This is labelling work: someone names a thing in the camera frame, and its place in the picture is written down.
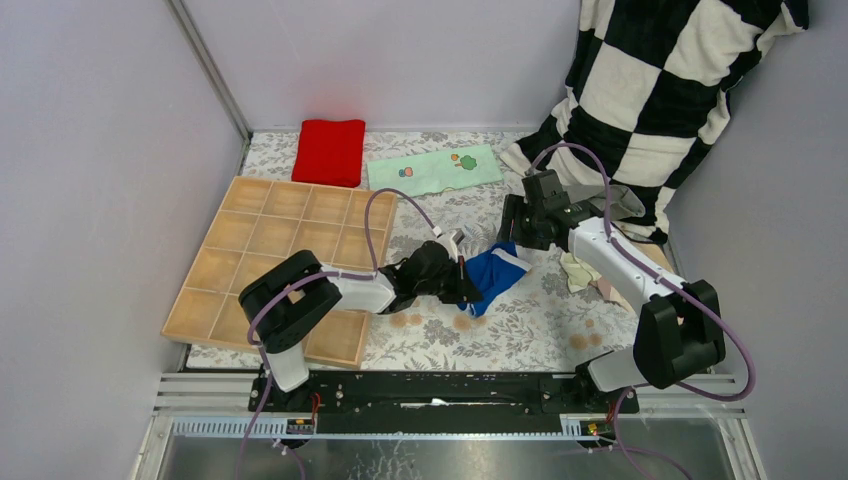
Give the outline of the blue underwear with white lettering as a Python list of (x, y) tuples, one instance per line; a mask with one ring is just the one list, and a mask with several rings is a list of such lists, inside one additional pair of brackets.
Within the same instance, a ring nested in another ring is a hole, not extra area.
[(465, 262), (469, 279), (481, 293), (482, 299), (457, 305), (472, 317), (481, 317), (502, 293), (512, 288), (532, 268), (518, 256), (514, 242), (499, 242), (490, 249)]

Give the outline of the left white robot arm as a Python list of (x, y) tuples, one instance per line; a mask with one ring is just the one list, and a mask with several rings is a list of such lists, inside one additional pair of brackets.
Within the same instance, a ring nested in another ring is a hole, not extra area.
[(296, 411), (311, 388), (302, 341), (324, 317), (332, 311), (394, 314), (421, 296), (449, 305), (483, 299), (465, 259), (426, 241), (411, 256), (368, 273), (327, 266), (301, 250), (245, 287), (238, 304), (249, 322), (248, 343), (259, 349), (272, 378), (272, 398)]

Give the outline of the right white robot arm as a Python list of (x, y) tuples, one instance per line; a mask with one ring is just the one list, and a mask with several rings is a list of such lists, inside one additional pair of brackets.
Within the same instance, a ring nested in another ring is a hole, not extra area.
[(555, 245), (588, 263), (639, 313), (633, 345), (590, 360), (578, 369), (575, 402), (597, 412), (613, 391), (648, 384), (664, 389), (726, 357), (717, 322), (715, 289), (687, 282), (634, 247), (589, 200), (572, 201), (552, 171), (526, 177), (521, 195), (503, 204), (498, 238), (546, 250)]

